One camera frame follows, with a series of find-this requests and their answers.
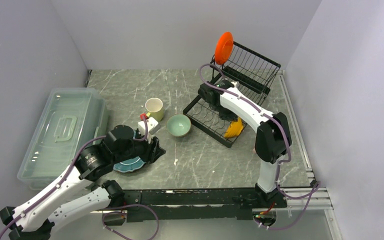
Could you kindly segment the yellow ribbed bowl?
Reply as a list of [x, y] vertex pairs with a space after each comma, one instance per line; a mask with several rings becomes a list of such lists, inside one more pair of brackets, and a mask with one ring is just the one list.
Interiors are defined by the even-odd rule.
[[236, 121], [232, 121], [230, 123], [229, 127], [227, 128], [224, 134], [224, 137], [226, 139], [236, 138], [241, 134], [243, 129], [244, 129], [244, 125], [243, 125], [242, 119], [240, 117], [237, 117]]

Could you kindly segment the light green ceramic bowl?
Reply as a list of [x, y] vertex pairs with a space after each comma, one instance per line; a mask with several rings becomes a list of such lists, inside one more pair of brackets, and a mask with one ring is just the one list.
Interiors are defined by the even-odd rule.
[[174, 137], [184, 137], [191, 130], [191, 120], [184, 114], [172, 115], [166, 122], [167, 131]]

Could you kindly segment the pale yellow mug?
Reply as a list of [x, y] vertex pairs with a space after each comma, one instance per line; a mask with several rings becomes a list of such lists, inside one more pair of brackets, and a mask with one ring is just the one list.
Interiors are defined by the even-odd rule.
[[157, 97], [149, 98], [144, 106], [148, 118], [154, 118], [157, 122], [160, 122], [163, 119], [164, 105], [161, 99]]

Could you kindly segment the black wire dish rack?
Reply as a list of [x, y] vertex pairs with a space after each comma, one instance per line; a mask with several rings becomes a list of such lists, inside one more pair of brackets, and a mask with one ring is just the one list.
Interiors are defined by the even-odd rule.
[[230, 148], [237, 137], [228, 136], [229, 126], [241, 123], [246, 127], [247, 123], [230, 108], [222, 106], [222, 100], [232, 99], [251, 109], [252, 106], [244, 101], [247, 98], [262, 106], [280, 69], [280, 63], [233, 42], [227, 61], [212, 70], [209, 84], [200, 85], [198, 95], [185, 107], [183, 114], [193, 126]]

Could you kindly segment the orange plate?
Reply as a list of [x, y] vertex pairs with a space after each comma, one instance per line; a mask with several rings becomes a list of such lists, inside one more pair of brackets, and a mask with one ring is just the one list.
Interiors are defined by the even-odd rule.
[[217, 65], [225, 64], [234, 48], [234, 38], [231, 32], [224, 32], [219, 38], [214, 52], [214, 61]]

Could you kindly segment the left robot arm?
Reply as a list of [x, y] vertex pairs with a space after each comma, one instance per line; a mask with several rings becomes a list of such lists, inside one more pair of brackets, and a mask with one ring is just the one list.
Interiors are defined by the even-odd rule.
[[85, 196], [68, 202], [76, 193], [110, 173], [115, 164], [140, 158], [154, 163], [166, 150], [148, 132], [117, 125], [106, 135], [87, 141], [66, 169], [47, 187], [25, 203], [0, 211], [5, 225], [0, 239], [9, 232], [11, 240], [48, 240], [57, 228], [89, 212], [117, 210], [126, 204], [125, 193], [115, 180], [107, 180]]

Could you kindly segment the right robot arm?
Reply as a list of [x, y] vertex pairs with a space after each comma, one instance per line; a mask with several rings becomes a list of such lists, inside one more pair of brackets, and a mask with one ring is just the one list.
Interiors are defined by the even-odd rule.
[[255, 194], [256, 203], [267, 208], [275, 201], [279, 190], [280, 169], [283, 163], [292, 160], [290, 130], [285, 114], [274, 114], [243, 95], [228, 80], [219, 85], [203, 81], [199, 96], [209, 105], [228, 110], [245, 121], [255, 132], [255, 152], [260, 158], [260, 170]]

